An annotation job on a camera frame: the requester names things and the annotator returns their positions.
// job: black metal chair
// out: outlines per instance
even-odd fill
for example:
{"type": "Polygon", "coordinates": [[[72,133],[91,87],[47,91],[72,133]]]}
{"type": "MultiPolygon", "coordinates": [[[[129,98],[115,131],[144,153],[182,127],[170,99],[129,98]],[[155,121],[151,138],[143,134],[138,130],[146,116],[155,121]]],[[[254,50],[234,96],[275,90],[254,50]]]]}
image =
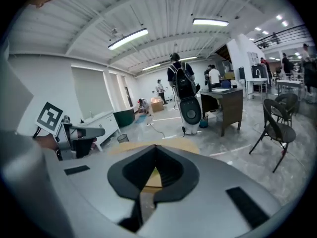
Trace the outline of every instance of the black metal chair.
{"type": "Polygon", "coordinates": [[[255,146],[249,152],[249,154],[252,153],[252,151],[257,146],[257,144],[266,136],[269,136],[271,139],[279,142],[283,148],[283,152],[282,152],[281,159],[278,161],[276,167],[273,170],[273,173],[274,173],[287,152],[288,144],[295,140],[296,133],[293,130],[293,128],[288,125],[289,116],[287,114],[286,109],[282,105],[280,105],[277,101],[271,100],[271,99],[265,99],[263,101],[263,111],[264,111],[264,131],[261,137],[258,139],[255,146]],[[273,119],[273,117],[271,116],[272,107],[274,107],[276,110],[280,112],[282,119],[284,119],[284,122],[286,122],[287,124],[278,123],[273,119]]]}
{"type": "Polygon", "coordinates": [[[273,108],[272,115],[277,116],[276,122],[279,122],[280,119],[284,123],[286,121],[289,121],[291,123],[290,126],[292,127],[292,116],[296,112],[296,110],[298,108],[298,103],[299,103],[298,96],[294,93],[286,93],[286,94],[282,94],[280,96],[277,96],[275,98],[275,101],[278,102],[280,105],[282,105],[285,108],[285,110],[287,112],[287,116],[288,116],[288,119],[284,120],[281,112],[279,110],[277,110],[276,108],[273,108]]]}

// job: chair leg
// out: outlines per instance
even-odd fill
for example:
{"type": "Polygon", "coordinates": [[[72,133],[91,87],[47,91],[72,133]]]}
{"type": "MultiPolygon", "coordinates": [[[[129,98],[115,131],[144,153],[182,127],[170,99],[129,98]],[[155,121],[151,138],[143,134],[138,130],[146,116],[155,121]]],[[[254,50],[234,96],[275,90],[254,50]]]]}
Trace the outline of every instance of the chair leg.
{"type": "Polygon", "coordinates": [[[258,139],[258,141],[256,142],[256,144],[254,145],[254,147],[252,148],[252,150],[249,152],[249,154],[252,153],[252,151],[254,150],[254,148],[257,146],[257,144],[264,138],[266,131],[264,130],[261,137],[258,139]]]}
{"type": "Polygon", "coordinates": [[[286,147],[283,148],[284,151],[282,152],[282,157],[281,157],[280,160],[278,161],[278,163],[277,163],[275,169],[273,170],[273,173],[276,171],[277,167],[279,166],[279,164],[280,164],[280,163],[282,162],[282,160],[284,159],[284,156],[285,156],[285,154],[286,154],[286,152],[287,152],[287,148],[288,148],[288,143],[286,144],[286,147]]]}

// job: desk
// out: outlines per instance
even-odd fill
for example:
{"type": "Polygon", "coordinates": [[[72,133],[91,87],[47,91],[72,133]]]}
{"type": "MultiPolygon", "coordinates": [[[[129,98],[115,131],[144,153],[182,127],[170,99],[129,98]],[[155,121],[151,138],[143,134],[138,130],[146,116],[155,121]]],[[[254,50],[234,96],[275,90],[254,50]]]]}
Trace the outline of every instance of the desk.
{"type": "MultiPolygon", "coordinates": [[[[187,152],[199,154],[198,146],[193,141],[186,138],[161,139],[150,142],[124,142],[111,148],[109,154],[119,154],[141,146],[149,145],[169,146],[187,152]]],[[[155,193],[161,189],[162,183],[160,180],[160,176],[158,171],[155,169],[155,171],[151,174],[151,177],[148,180],[147,184],[145,185],[143,192],[155,193]]]]}
{"type": "Polygon", "coordinates": [[[250,80],[246,80],[246,91],[247,91],[247,100],[249,100],[249,95],[250,94],[253,94],[253,93],[249,93],[249,87],[248,87],[248,82],[252,82],[253,84],[256,84],[256,85],[260,85],[260,95],[261,95],[261,101],[262,101],[262,93],[263,93],[263,84],[265,84],[265,91],[266,91],[266,97],[267,97],[267,78],[252,78],[250,80]]]}
{"type": "Polygon", "coordinates": [[[224,130],[231,124],[239,122],[238,130],[241,127],[242,109],[243,109],[243,90],[242,89],[222,89],[213,88],[200,91],[202,99],[203,114],[218,109],[218,102],[222,105],[223,119],[221,127],[221,136],[224,136],[224,130]]]}
{"type": "Polygon", "coordinates": [[[301,99],[301,90],[302,90],[302,83],[301,81],[290,81],[290,80],[277,80],[277,93],[280,94],[279,87],[280,86],[290,86],[290,87],[297,87],[298,88],[298,99],[301,99]]]}

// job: railing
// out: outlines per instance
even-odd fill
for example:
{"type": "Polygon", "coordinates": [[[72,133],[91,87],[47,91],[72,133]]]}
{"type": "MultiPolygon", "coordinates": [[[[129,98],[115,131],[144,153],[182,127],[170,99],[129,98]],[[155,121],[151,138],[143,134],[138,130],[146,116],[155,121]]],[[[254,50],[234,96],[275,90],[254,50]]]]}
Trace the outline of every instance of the railing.
{"type": "Polygon", "coordinates": [[[260,49],[265,49],[277,44],[296,39],[311,38],[311,35],[305,25],[295,26],[287,30],[272,34],[263,39],[255,41],[254,44],[260,49]]]}

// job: gray tile floor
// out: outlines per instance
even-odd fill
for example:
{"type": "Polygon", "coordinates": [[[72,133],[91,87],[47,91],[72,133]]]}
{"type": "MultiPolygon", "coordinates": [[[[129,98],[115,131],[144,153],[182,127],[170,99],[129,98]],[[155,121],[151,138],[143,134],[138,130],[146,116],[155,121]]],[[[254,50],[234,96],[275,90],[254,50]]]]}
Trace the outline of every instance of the gray tile floor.
{"type": "MultiPolygon", "coordinates": [[[[299,196],[316,161],[317,130],[313,120],[301,114],[293,117],[293,128],[297,137],[289,145],[285,158],[274,174],[272,170],[282,150],[277,142],[264,138],[249,155],[251,147],[260,137],[264,127],[263,107],[259,98],[244,100],[240,131],[237,130],[237,126],[236,123],[228,127],[225,136],[220,137],[220,121],[215,115],[210,115],[208,128],[200,129],[196,135],[185,135],[185,138],[197,144],[200,154],[224,161],[263,185],[282,205],[299,196]]],[[[174,108],[174,103],[167,104],[164,111],[154,113],[153,127],[163,132],[165,138],[183,136],[180,113],[174,108]]],[[[147,126],[146,120],[124,127],[121,132],[127,134],[130,141],[163,138],[161,133],[147,126]]],[[[115,144],[118,142],[114,138],[104,147],[104,151],[107,152],[115,144]]]]}

